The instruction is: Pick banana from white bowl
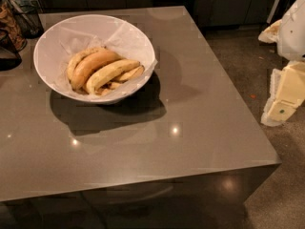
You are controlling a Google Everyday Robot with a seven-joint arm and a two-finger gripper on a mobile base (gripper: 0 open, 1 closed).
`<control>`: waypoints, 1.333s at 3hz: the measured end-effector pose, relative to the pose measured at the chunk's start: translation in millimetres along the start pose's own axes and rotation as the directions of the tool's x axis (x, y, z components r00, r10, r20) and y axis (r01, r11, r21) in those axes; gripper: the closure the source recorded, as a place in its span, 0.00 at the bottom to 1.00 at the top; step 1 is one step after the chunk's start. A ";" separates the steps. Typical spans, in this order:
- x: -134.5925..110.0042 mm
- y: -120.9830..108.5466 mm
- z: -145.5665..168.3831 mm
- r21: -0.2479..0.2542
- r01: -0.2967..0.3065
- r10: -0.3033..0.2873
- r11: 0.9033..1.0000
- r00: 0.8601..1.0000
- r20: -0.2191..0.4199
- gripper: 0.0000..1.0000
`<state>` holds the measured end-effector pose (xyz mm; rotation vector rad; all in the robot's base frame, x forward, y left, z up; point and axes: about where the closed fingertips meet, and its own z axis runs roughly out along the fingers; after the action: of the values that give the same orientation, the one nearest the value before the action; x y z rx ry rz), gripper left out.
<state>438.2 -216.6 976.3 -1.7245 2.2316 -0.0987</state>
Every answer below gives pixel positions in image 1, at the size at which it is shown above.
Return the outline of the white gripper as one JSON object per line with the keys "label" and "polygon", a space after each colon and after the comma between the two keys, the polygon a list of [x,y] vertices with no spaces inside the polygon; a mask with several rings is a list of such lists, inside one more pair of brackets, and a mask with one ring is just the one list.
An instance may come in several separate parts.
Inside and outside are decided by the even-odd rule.
{"label": "white gripper", "polygon": [[260,33],[258,40],[276,43],[280,56],[290,60],[282,70],[273,69],[270,97],[261,123],[275,127],[286,122],[305,100],[305,0],[295,0],[283,15]]}

